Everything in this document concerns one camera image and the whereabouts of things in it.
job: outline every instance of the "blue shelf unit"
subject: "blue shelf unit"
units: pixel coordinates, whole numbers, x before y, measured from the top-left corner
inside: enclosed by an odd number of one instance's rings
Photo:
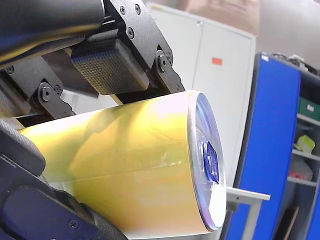
[[[295,137],[301,72],[257,54],[245,135],[234,187],[271,195],[262,203],[254,240],[271,240],[281,206]],[[232,215],[227,240],[241,240],[249,207]]]

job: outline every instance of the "can pull tab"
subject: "can pull tab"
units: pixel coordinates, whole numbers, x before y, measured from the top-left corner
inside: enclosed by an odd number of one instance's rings
[[[219,184],[218,156],[209,141],[202,144],[204,171],[209,181]]]

